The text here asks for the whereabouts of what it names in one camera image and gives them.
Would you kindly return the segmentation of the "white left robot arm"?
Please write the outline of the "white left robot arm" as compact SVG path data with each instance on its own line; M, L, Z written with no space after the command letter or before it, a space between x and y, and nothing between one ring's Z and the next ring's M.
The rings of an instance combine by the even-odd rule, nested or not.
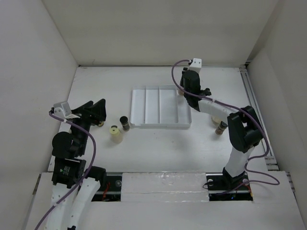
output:
M92 126L101 127L106 121L106 101L88 101L76 109L68 102L56 103L49 115L70 125L69 131L57 133L52 139L54 170L52 174L51 207L44 215L47 230L77 230L98 190L107 184L106 170L81 159L87 141L96 141L90 134Z

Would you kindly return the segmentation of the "black-lid dark spice bottle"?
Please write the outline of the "black-lid dark spice bottle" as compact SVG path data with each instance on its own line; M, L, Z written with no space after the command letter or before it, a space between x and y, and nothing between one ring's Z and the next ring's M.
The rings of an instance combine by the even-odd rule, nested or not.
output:
M120 121L124 131L129 131L130 130L129 120L128 120L128 118L126 116L122 116L119 119L119 121Z

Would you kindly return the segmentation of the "yellow label sauce bottle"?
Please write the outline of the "yellow label sauce bottle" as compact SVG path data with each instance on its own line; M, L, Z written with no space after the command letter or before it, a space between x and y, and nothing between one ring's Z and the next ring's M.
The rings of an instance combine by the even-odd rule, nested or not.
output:
M102 126L104 125L104 123L105 123L104 121L100 121L100 122L98 123L98 126L99 126L99 127L102 127Z

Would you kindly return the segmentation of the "black-capped grinder pale spice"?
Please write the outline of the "black-capped grinder pale spice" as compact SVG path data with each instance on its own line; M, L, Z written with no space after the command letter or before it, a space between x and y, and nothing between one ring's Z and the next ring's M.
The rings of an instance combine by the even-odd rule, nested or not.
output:
M205 89L205 94L206 94L206 95L211 95L211 94L212 94L209 88L206 88L206 89Z

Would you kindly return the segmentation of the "black-capped grinder brown spice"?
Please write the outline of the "black-capped grinder brown spice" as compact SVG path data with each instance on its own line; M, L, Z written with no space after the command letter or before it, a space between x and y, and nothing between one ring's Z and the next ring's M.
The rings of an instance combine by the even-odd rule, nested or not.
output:
M178 89L177 92L180 96L184 96L184 92L182 90Z

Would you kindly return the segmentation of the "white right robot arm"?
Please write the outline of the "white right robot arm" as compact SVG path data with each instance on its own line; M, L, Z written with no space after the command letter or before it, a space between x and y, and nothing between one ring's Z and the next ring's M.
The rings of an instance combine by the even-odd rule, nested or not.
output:
M263 139L263 130L255 110L251 106L232 108L219 101L206 100L210 89L201 89L199 71L184 68L180 87L189 106L221 120L219 127L228 129L232 151L222 175L210 178L210 190L231 190L243 182L245 166L254 148Z

